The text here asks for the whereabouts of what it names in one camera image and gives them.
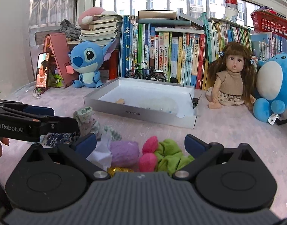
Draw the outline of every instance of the doll's beige top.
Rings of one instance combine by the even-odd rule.
[[[225,71],[218,72],[216,75],[221,80],[222,84],[219,90],[222,93],[237,96],[243,94],[243,82],[240,72],[233,73],[232,71],[226,69]]]

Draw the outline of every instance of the purple plush fabric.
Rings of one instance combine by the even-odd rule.
[[[110,145],[110,151],[112,153],[112,167],[130,168],[138,162],[139,148],[137,142],[113,141]]]

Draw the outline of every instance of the blue whale plush toy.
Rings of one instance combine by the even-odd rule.
[[[102,49],[96,43],[84,41],[69,52],[73,69],[80,73],[79,79],[73,81],[75,88],[98,88],[103,85],[99,68],[110,58],[117,42],[117,39],[114,39]]]
[[[282,114],[287,109],[287,54],[280,53],[266,62],[258,61],[257,91],[254,116],[267,122],[269,117]]]

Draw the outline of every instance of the bicycle wheel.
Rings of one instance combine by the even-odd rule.
[[[165,82],[165,81],[166,81],[166,78],[165,78],[165,76],[164,76],[163,73],[153,72],[153,73],[151,73],[150,76],[148,77],[148,80]]]
[[[134,72],[130,70],[126,72],[125,78],[140,79],[140,75],[138,72]]]

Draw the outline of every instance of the red plastic basket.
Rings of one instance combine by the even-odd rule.
[[[253,12],[251,18],[253,19],[255,32],[271,31],[287,40],[286,19],[265,11]]]

